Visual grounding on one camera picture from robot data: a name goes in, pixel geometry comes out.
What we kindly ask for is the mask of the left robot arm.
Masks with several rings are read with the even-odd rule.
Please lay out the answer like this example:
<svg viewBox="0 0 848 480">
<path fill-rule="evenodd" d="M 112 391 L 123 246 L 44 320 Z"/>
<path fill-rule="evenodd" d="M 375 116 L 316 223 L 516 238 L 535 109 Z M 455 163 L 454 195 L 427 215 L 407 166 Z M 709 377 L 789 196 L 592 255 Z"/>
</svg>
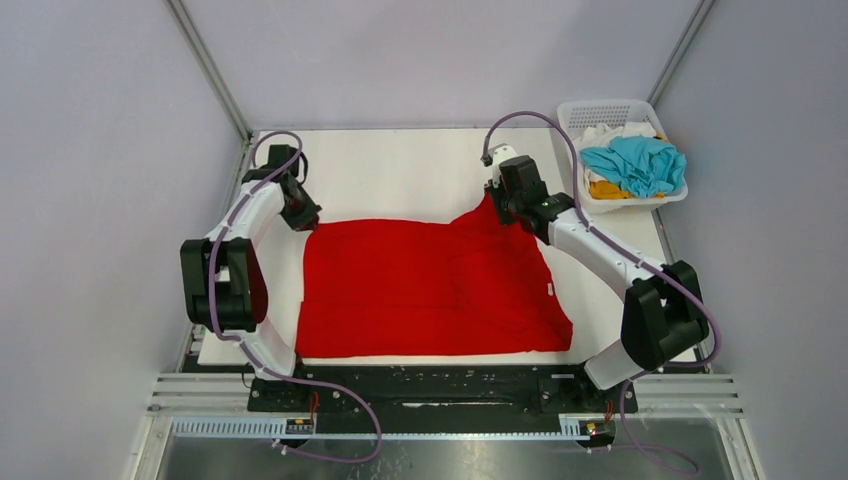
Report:
<svg viewBox="0 0 848 480">
<path fill-rule="evenodd" d="M 204 237 L 180 247 L 184 299 L 191 323 L 240 350 L 256 375 L 275 380 L 272 398 L 288 411 L 309 401 L 310 385 L 294 374 L 291 335 L 277 324 L 296 318 L 304 293 L 297 253 L 320 222 L 305 190 L 308 162 L 300 148 L 269 147 L 264 163 L 241 179 L 232 206 Z"/>
</svg>

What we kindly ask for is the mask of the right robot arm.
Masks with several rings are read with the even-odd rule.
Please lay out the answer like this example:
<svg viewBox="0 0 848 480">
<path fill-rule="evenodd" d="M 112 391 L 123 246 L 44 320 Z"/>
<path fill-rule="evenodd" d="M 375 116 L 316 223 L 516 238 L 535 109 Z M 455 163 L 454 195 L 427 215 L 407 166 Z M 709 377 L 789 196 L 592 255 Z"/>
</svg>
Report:
<svg viewBox="0 0 848 480">
<path fill-rule="evenodd" d="M 654 371 L 704 340 L 709 322 L 702 311 L 694 269 L 683 261 L 663 264 L 641 256 L 598 229 L 565 193 L 551 194 L 535 161 L 510 153 L 497 160 L 485 190 L 499 221 L 519 223 L 539 241 L 572 258 L 600 278 L 622 301 L 620 337 L 581 366 L 575 402 L 597 412 L 613 398 L 613 387 Z"/>
</svg>

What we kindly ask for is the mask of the red t-shirt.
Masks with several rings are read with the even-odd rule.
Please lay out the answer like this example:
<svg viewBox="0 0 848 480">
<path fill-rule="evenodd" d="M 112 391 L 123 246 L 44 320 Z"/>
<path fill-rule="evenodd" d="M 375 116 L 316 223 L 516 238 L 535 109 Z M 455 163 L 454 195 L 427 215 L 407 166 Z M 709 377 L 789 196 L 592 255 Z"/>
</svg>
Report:
<svg viewBox="0 0 848 480">
<path fill-rule="evenodd" d="M 307 358 L 565 352 L 573 325 L 536 238 L 489 199 L 448 223 L 362 219 L 307 239 Z"/>
</svg>

